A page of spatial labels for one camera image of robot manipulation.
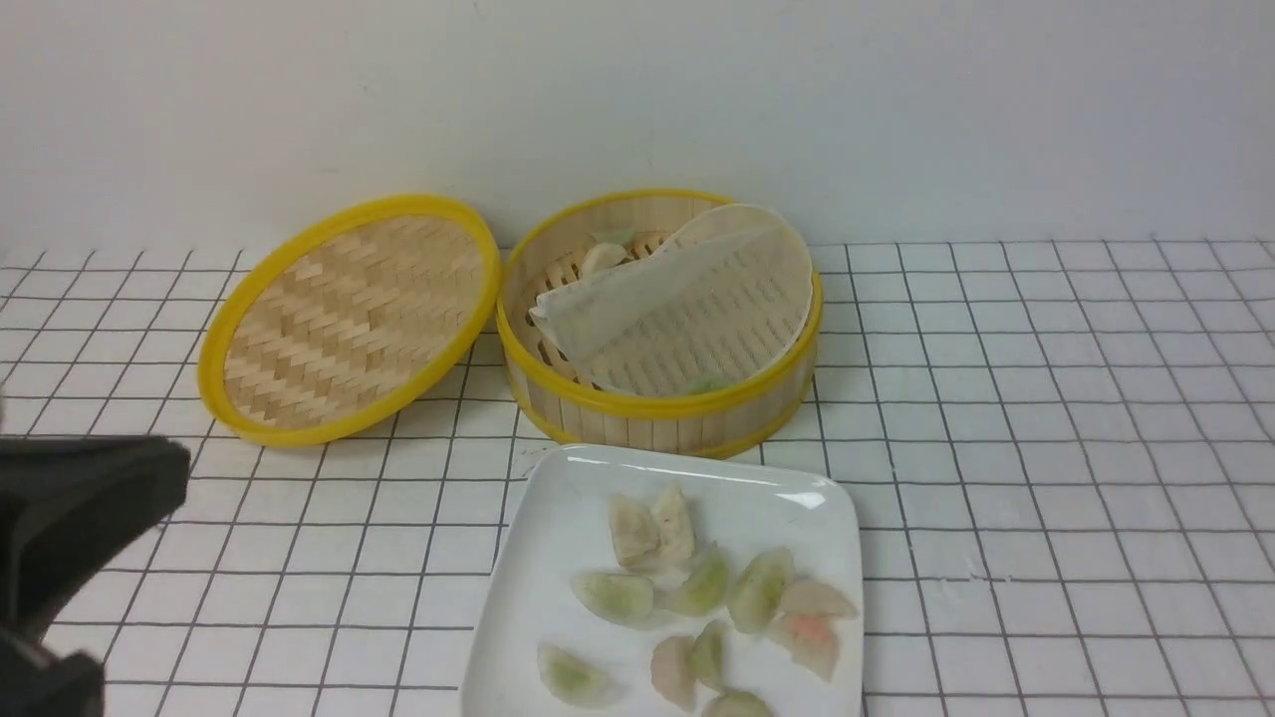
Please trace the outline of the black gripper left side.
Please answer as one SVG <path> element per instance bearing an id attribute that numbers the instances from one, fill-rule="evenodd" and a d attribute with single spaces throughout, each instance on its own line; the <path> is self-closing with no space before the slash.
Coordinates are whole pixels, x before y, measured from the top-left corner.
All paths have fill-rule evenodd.
<path id="1" fill-rule="evenodd" d="M 105 714 L 105 663 L 46 632 L 70 600 L 185 503 L 190 450 L 159 435 L 1 440 L 1 712 Z"/>

